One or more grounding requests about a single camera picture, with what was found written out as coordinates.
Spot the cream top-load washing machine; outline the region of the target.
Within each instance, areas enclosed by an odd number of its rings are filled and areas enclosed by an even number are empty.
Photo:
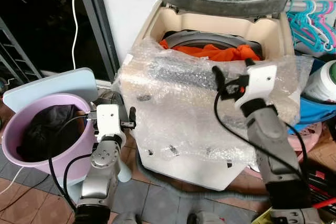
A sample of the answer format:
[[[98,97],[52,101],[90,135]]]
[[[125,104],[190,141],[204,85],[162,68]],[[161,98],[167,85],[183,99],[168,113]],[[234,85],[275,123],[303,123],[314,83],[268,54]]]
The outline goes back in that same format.
[[[275,63],[278,68],[275,86],[267,103],[275,106],[284,123],[295,123],[299,119],[300,92],[310,71],[311,61],[293,54],[286,14],[281,13],[278,18],[264,16],[257,21],[250,21],[238,17],[176,13],[172,8],[156,4],[151,15],[144,21],[133,46],[144,39],[153,39],[159,43],[166,32],[183,29],[202,31],[207,35],[241,36],[259,42],[264,59],[256,63]],[[213,106],[216,117],[219,117],[219,102],[215,100]],[[137,147],[139,161],[150,171],[218,191],[224,190],[245,167],[258,166],[256,152],[255,163],[245,165],[230,160],[211,162],[185,155],[165,160],[141,149],[138,143]]]

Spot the yellow plastic container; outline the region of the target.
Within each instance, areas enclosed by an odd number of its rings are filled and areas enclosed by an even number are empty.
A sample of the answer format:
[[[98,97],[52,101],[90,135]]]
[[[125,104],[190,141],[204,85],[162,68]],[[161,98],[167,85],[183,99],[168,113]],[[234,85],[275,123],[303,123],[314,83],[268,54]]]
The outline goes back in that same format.
[[[274,224],[271,216],[271,210],[267,209],[266,212],[256,217],[250,224]]]

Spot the dark metal rack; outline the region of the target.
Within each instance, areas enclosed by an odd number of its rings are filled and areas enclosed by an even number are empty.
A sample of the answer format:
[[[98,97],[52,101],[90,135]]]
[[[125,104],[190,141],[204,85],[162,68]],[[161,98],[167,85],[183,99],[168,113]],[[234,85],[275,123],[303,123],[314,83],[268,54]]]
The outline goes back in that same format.
[[[20,84],[34,82],[44,77],[26,55],[2,18],[0,18],[0,62]]]

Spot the white jar green lid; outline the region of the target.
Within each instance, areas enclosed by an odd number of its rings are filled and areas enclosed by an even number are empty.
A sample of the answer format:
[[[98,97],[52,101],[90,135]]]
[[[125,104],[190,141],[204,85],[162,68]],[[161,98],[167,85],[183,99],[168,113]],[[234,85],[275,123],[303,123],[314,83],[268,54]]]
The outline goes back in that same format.
[[[336,83],[331,78],[330,70],[336,61],[328,61],[309,76],[303,95],[322,103],[336,102]]]

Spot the pink plastic hanger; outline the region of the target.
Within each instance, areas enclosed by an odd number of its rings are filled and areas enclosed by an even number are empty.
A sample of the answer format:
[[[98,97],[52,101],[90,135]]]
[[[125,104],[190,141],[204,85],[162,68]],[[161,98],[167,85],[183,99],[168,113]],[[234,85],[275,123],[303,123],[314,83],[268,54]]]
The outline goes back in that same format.
[[[326,51],[334,51],[336,45],[336,35],[334,34],[334,18],[331,17],[334,13],[335,3],[334,1],[318,1],[322,5],[321,11],[318,15],[318,25],[324,32],[327,42],[324,45]]]

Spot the orange clothes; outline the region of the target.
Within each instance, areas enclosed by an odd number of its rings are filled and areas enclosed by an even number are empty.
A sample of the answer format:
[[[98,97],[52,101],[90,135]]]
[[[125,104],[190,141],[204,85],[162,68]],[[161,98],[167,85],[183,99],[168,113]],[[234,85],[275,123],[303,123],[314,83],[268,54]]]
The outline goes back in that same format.
[[[228,62],[228,61],[240,61],[245,59],[252,59],[253,61],[263,60],[262,55],[258,54],[252,46],[245,44],[244,42],[240,44],[236,42],[235,44],[222,44],[217,46],[213,42],[210,44],[205,44],[202,47],[195,46],[168,46],[166,39],[160,41],[159,44],[164,49],[173,49],[184,54],[193,56],[194,58],[205,58],[215,62]]]

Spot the pink plastic stool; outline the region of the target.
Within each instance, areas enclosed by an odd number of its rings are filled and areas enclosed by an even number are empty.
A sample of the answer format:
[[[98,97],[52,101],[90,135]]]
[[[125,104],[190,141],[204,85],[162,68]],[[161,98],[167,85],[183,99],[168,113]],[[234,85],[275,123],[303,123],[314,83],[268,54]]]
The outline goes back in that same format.
[[[299,133],[301,138],[304,140],[307,152],[309,152],[310,150],[312,150],[313,147],[315,147],[315,145],[319,141],[319,138],[321,137],[322,123],[319,122],[319,123],[313,123],[312,125],[308,125],[305,128],[303,128]],[[295,152],[299,152],[298,154],[299,159],[300,160],[303,159],[301,152],[302,149],[298,136],[296,134],[288,135],[288,142],[293,147],[293,150],[295,150]],[[252,177],[261,179],[261,174],[259,173],[258,169],[256,169],[256,166],[252,167],[248,166],[244,169],[243,172]]]

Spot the blue plastic basin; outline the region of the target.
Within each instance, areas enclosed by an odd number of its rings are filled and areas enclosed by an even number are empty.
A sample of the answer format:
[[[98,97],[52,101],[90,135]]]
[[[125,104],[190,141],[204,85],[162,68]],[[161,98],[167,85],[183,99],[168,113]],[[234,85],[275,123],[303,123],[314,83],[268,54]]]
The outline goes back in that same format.
[[[335,102],[322,102],[306,94],[300,97],[300,121],[295,125],[302,130],[309,125],[324,122],[336,115]]]

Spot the clear bubble wrap sheet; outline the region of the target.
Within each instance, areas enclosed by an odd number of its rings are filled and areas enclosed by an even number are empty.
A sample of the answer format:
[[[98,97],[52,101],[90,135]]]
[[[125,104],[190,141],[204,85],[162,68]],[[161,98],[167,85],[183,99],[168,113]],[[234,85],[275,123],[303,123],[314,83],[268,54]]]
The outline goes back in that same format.
[[[245,118],[233,100],[221,100],[218,114],[212,67],[226,80],[237,79],[243,61],[215,62],[164,49],[153,39],[132,47],[118,71],[115,86],[127,108],[136,108],[134,138],[160,159],[179,155],[211,162],[255,163],[255,150],[245,142]]]

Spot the dark grey door frame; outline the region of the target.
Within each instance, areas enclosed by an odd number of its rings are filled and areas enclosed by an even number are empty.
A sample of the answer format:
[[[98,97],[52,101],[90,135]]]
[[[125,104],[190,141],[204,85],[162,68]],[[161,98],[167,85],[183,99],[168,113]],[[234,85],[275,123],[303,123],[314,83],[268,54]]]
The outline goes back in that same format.
[[[120,68],[104,0],[82,0],[96,38],[108,80],[113,82]]]

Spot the red and black tool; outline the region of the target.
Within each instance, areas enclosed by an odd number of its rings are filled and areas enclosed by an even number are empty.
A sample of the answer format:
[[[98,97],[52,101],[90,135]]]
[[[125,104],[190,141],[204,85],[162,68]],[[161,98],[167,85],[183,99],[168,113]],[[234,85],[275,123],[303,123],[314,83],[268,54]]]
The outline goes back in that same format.
[[[310,202],[314,207],[328,210],[335,214],[336,211],[336,175],[328,168],[319,164],[304,166],[310,190]]]

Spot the purple plastic bucket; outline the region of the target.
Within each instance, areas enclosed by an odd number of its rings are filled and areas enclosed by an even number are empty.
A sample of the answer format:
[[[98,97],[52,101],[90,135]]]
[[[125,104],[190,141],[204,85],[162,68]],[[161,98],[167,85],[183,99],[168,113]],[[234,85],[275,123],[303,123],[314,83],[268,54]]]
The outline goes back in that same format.
[[[37,99],[14,114],[7,123],[2,135],[2,149],[7,159],[17,166],[33,167],[45,173],[50,172],[48,159],[41,162],[25,162],[17,153],[17,147],[23,140],[23,133],[31,120],[43,109],[53,105],[75,105],[84,114],[91,111],[90,103],[81,97],[69,93],[57,93]],[[87,121],[86,128],[79,140],[62,154],[52,157],[52,166],[58,178],[64,174],[64,169],[71,160],[79,155],[91,154],[96,142],[93,123]]]

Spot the light blue plastic stool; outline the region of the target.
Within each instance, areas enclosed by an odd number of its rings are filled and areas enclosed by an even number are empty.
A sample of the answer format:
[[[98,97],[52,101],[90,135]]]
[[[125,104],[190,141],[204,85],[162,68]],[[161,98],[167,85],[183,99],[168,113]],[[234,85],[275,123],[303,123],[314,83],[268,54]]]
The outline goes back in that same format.
[[[91,111],[84,114],[84,116],[87,121],[93,123],[94,135],[97,138],[98,127],[96,125],[96,117],[91,116],[90,113],[96,112],[96,107],[98,105],[93,106],[93,102],[98,98],[99,92],[96,80],[94,79],[93,71],[89,68],[79,68],[77,70],[66,71],[64,73],[48,76],[46,78],[24,84],[17,88],[12,88],[3,96],[3,102],[5,102],[5,104],[12,109],[14,113],[17,113],[35,100],[57,93],[74,94],[90,103]],[[117,102],[110,102],[109,104],[117,104],[120,107],[119,112],[121,121],[127,120],[127,111],[122,104]],[[55,171],[52,165],[52,157],[48,157],[48,163],[50,172],[47,174],[55,176]],[[58,178],[55,176],[55,178],[59,183],[67,185],[82,183],[86,178],[90,167],[91,165],[88,154],[79,155],[67,164],[62,177]]]

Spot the dark clothes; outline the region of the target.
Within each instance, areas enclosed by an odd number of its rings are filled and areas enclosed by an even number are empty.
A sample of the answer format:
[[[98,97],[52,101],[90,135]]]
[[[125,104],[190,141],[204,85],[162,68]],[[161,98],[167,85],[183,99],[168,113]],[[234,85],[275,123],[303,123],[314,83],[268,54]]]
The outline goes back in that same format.
[[[17,153],[25,162],[41,162],[72,147],[86,128],[75,105],[53,105],[40,111],[23,133]]]

